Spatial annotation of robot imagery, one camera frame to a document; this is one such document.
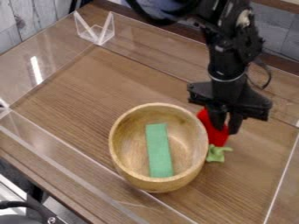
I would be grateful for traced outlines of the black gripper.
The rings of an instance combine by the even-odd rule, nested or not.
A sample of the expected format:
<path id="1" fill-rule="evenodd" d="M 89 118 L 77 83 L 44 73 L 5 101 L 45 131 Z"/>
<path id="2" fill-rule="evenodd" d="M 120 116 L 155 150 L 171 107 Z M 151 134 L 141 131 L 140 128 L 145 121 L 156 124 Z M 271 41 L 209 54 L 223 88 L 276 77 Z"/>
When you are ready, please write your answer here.
<path id="1" fill-rule="evenodd" d="M 235 87 L 217 87 L 216 90 L 212 90 L 209 82 L 189 83 L 187 91 L 189 92 L 189 103 L 201 106 L 209 105 L 207 107 L 208 116 L 216 130 L 224 128 L 227 111 L 231 112 L 228 120 L 228 133 L 231 135 L 239 133 L 243 116 L 261 121 L 268 119 L 272 102 L 248 84 L 243 86 L 240 93 Z"/>

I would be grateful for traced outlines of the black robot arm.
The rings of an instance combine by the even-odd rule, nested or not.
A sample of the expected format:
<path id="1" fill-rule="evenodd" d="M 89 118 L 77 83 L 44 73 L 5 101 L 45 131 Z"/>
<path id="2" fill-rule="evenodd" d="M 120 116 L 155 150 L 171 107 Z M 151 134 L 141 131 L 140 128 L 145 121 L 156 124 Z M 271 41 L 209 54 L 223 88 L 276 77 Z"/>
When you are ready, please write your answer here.
<path id="1" fill-rule="evenodd" d="M 151 12 L 137 0 L 125 0 L 135 13 L 152 25 L 165 26 L 183 19 L 199 23 L 209 51 L 208 82 L 187 86 L 189 102 L 204 106 L 216 130 L 239 133 L 248 118 L 267 120 L 272 102 L 248 78 L 264 40 L 259 36 L 249 0 L 152 0 Z"/>

